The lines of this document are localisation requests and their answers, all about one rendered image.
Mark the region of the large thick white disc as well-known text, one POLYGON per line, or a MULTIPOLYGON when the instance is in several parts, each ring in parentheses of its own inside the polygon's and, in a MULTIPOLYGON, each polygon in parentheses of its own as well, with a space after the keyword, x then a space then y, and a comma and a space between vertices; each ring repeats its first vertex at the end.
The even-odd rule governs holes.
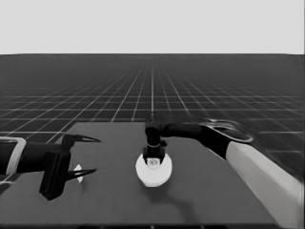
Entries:
POLYGON ((171 177, 173 162, 171 157, 165 154, 162 164, 159 158, 148 158, 148 164, 146 164, 141 154, 135 162, 135 171, 146 187, 159 187, 171 177))

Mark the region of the small white T-shaped piece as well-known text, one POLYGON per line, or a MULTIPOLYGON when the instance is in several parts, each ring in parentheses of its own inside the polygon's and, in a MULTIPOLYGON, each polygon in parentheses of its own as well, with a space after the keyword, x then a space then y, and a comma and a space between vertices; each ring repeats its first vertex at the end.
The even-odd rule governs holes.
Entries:
MULTIPOLYGON (((81 165, 80 164, 76 165, 76 167, 74 168, 74 171, 80 171, 80 170, 82 170, 81 165)), ((83 181, 83 177, 78 177, 77 180, 78 180, 78 183, 81 183, 83 181)))

